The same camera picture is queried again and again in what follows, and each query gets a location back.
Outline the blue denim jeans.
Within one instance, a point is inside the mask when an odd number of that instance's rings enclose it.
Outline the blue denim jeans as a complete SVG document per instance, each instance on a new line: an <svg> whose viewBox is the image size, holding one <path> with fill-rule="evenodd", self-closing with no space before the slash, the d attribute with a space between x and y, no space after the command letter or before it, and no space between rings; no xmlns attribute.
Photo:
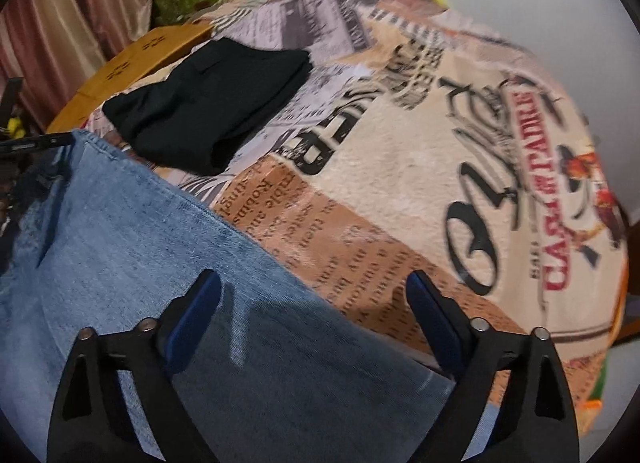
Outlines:
<svg viewBox="0 0 640 463"><path fill-rule="evenodd" d="M85 131L1 154L3 461L405 462L452 389Z"/></svg>

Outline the black folded garment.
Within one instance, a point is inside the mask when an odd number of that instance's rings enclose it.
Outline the black folded garment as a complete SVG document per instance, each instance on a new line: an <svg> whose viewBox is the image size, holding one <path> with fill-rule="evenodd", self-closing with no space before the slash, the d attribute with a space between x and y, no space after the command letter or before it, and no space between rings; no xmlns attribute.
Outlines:
<svg viewBox="0 0 640 463"><path fill-rule="evenodd" d="M137 156L213 176L292 100L311 70L306 50L258 50L221 38L163 82L111 97L102 111Z"/></svg>

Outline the pink striped curtain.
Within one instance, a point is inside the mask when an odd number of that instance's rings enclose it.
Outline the pink striped curtain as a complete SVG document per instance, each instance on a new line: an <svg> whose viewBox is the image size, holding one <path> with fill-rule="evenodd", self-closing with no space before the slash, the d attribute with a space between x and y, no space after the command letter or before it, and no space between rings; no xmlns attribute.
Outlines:
<svg viewBox="0 0 640 463"><path fill-rule="evenodd" d="M1 11L1 78L22 79L22 105L46 129L150 22L150 0L8 0Z"/></svg>

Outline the newspaper print blanket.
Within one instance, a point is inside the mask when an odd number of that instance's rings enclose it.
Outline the newspaper print blanket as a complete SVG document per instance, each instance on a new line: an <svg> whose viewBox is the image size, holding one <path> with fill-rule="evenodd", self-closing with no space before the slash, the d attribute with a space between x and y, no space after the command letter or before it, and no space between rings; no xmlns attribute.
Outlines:
<svg viewBox="0 0 640 463"><path fill-rule="evenodd" d="M545 327L589 431L624 311L625 225L587 119L538 60L430 0L230 0L204 21L304 48L314 69L222 174L158 175L413 350L414 270L496 329Z"/></svg>

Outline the wooden lap desk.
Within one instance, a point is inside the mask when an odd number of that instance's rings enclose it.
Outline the wooden lap desk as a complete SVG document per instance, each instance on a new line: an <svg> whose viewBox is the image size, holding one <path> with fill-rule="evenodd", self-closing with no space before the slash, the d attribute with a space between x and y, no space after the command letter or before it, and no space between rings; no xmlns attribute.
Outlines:
<svg viewBox="0 0 640 463"><path fill-rule="evenodd" d="M206 41L211 32L205 23L161 26L150 30L89 78L55 116L47 133L81 127L90 113L114 93L182 58L194 46Z"/></svg>

